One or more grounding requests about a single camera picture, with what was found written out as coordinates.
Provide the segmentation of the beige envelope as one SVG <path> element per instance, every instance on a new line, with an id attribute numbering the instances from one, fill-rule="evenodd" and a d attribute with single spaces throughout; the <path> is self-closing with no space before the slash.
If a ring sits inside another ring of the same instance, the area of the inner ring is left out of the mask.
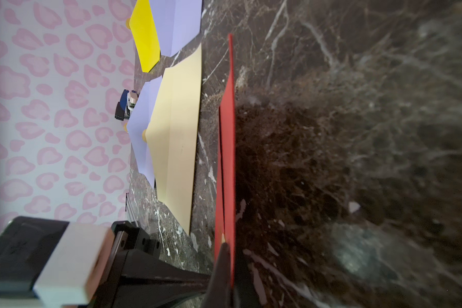
<path id="1" fill-rule="evenodd" d="M 202 48 L 164 71 L 145 131 L 157 199 L 190 233 L 196 140 L 201 101 Z"/>

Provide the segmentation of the purple envelope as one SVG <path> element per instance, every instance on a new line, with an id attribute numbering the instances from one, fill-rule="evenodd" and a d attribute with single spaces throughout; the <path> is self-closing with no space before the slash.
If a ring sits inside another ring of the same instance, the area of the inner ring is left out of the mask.
<path id="1" fill-rule="evenodd" d="M 150 149 L 144 138 L 145 130 L 151 121 L 161 82 L 162 77 L 160 76 L 143 85 L 127 123 L 127 132 L 132 143 L 138 172 L 146 177 L 152 188 L 155 187 L 155 173 Z"/>
<path id="2" fill-rule="evenodd" d="M 172 57 L 199 33 L 202 0 L 151 0 L 161 55 Z"/>

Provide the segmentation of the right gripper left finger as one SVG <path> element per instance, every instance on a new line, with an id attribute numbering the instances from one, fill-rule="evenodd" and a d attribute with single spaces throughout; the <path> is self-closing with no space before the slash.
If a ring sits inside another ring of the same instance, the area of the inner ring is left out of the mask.
<path id="1" fill-rule="evenodd" d="M 231 303 L 231 262 L 230 248 L 223 243 L 218 260 L 211 275 L 208 289 L 202 302 L 202 308 L 228 308 Z"/>

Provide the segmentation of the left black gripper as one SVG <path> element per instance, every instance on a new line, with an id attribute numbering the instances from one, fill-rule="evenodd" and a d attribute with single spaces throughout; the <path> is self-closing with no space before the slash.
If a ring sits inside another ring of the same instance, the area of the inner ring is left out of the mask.
<path id="1" fill-rule="evenodd" d="M 159 259 L 161 243 L 134 222 L 111 225 L 115 241 L 91 307 L 176 307 L 203 295 L 210 275 L 181 270 Z"/>

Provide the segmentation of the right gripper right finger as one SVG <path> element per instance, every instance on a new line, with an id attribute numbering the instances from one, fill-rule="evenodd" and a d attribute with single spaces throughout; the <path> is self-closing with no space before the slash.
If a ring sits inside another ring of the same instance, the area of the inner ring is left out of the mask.
<path id="1" fill-rule="evenodd" d="M 242 251 L 236 252 L 233 287 L 234 308 L 260 308 L 248 263 Z"/>

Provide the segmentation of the red envelope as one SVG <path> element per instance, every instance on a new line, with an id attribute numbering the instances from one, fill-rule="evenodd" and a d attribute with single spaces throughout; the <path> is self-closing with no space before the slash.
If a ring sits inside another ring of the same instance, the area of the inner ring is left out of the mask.
<path id="1" fill-rule="evenodd" d="M 226 243 L 230 255 L 230 285 L 234 284 L 236 255 L 236 108 L 234 87 L 233 36 L 228 36 L 229 74 L 219 106 L 218 181 L 215 217 L 215 249 Z"/>

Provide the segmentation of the yellow envelope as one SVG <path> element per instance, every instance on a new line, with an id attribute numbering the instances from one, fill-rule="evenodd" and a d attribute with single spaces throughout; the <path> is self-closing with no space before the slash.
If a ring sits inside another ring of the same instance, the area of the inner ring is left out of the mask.
<path id="1" fill-rule="evenodd" d="M 138 0 L 128 20 L 144 73 L 149 73 L 160 60 L 160 44 L 149 0 Z"/>

